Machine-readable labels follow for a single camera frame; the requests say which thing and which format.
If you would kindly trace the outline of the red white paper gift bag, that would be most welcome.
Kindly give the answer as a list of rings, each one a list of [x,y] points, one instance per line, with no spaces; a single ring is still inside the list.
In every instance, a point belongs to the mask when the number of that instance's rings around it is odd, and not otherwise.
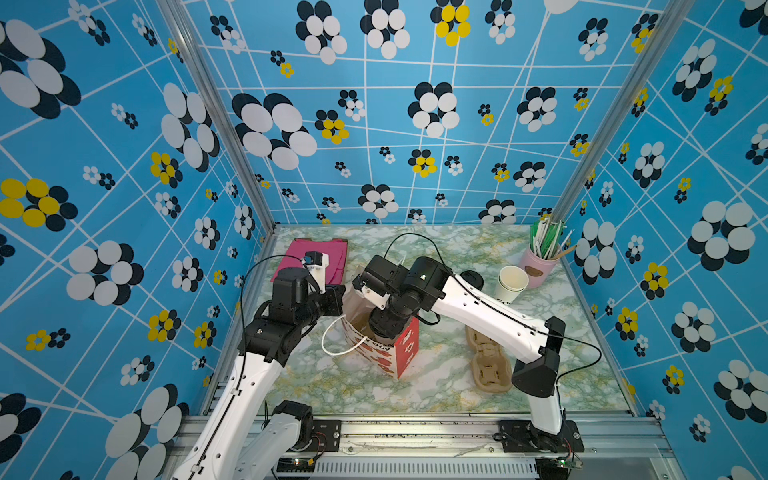
[[[331,357],[340,357],[357,352],[372,365],[392,378],[400,379],[419,352],[420,322],[412,317],[394,339],[374,333],[370,316],[380,312],[374,304],[355,290],[347,291],[342,297],[342,314],[335,318],[321,337],[321,348]],[[347,347],[339,349],[326,346],[326,337],[336,325],[342,329]]]

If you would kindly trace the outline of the brown pulp cup carrier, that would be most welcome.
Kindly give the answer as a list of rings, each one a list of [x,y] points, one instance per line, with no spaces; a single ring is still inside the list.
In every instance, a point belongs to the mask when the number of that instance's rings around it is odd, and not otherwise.
[[[512,367],[504,349],[469,326],[465,333],[474,351],[470,368],[476,386],[487,393],[508,392],[512,388]]]

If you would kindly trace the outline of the white paper cup stack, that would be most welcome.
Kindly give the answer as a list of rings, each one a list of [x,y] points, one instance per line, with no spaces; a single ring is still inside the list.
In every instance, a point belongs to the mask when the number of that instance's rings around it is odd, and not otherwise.
[[[511,304],[529,286],[529,276],[518,266],[504,266],[498,274],[493,297],[503,304]]]

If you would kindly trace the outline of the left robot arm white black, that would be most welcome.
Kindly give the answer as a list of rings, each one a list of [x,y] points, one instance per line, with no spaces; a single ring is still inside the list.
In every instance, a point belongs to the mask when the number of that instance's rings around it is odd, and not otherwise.
[[[243,330],[230,379],[173,479],[263,479],[281,457],[311,439],[312,408],[285,401],[251,443],[248,434],[293,350],[321,317],[342,314],[345,287],[326,285],[325,268],[284,268],[271,298]]]

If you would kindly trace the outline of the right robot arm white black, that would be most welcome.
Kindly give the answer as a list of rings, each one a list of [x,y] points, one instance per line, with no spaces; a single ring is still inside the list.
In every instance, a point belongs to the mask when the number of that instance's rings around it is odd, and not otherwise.
[[[563,410],[556,386],[565,323],[521,314],[483,293],[444,263],[419,257],[406,268],[374,256],[353,280],[354,290],[374,305],[372,332],[397,337],[422,312],[457,320],[509,350],[516,359],[514,387],[527,395],[534,431],[561,432]]]

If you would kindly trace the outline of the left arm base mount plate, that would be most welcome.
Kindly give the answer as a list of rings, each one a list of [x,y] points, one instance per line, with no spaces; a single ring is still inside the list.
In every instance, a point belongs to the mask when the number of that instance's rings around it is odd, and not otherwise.
[[[296,445],[289,452],[338,452],[342,433],[342,421],[335,419],[314,420],[311,432],[301,430]]]

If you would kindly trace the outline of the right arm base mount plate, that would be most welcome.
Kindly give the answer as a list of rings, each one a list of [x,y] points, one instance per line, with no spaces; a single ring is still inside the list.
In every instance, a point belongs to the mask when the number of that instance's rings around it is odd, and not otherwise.
[[[505,453],[570,454],[585,451],[583,438],[575,422],[565,420],[558,434],[536,429],[531,421],[502,420],[492,435]]]

